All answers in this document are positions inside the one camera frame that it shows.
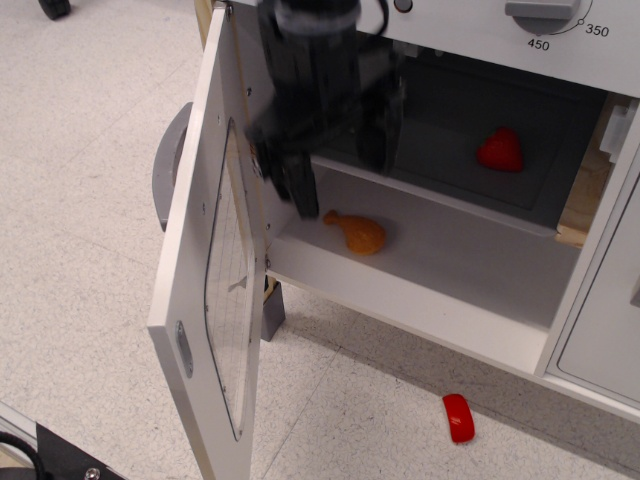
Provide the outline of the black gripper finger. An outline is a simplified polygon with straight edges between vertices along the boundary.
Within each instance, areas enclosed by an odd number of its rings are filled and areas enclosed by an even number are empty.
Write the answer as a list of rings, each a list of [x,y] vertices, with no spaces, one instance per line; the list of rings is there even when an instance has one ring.
[[[403,92],[396,90],[373,93],[362,103],[361,122],[356,128],[357,155],[379,174],[388,174],[397,156],[403,101]]]
[[[282,152],[266,144],[254,148],[262,176],[271,181],[279,198],[292,202],[302,219],[316,219],[319,203],[309,153]]]

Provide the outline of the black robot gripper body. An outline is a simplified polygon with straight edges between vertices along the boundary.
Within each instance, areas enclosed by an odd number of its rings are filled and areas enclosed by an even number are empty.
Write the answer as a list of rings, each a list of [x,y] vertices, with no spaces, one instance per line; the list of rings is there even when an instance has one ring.
[[[400,55],[383,35],[390,11],[378,4],[382,20],[361,36],[358,1],[261,1],[257,18],[274,96],[247,128],[254,147],[312,152],[362,117],[373,93],[401,90]]]

